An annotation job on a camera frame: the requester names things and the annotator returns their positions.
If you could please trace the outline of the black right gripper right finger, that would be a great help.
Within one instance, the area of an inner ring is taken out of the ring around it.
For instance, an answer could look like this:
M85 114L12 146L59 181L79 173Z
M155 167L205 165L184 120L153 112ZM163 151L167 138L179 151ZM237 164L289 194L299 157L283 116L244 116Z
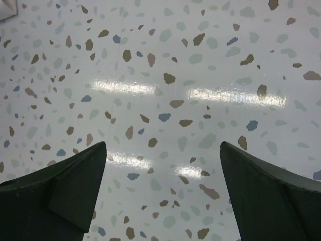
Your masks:
M320 182L228 143L220 161L241 240L320 240Z

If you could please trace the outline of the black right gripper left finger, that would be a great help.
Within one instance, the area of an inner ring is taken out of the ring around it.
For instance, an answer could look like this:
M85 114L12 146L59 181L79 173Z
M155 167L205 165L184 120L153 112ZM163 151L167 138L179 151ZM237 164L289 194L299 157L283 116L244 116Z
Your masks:
M104 169L106 143L1 183L1 240L83 240Z

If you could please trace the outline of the white t shirt red print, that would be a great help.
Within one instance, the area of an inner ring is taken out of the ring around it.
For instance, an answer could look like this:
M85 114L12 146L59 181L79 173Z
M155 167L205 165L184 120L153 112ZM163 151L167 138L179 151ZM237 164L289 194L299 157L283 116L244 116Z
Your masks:
M0 20L4 21L18 14L17 0L0 0Z

